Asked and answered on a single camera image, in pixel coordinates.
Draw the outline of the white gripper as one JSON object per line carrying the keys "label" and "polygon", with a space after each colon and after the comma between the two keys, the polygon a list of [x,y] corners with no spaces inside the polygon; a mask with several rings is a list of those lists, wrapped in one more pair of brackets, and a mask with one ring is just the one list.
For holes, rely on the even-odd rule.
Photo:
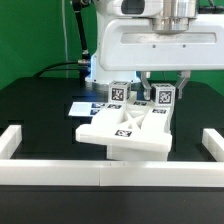
{"label": "white gripper", "polygon": [[149,71],[178,73],[177,98],[190,70],[224,69],[224,14],[199,14],[196,0],[104,0],[98,4],[98,53],[108,71],[141,71],[151,99]]}

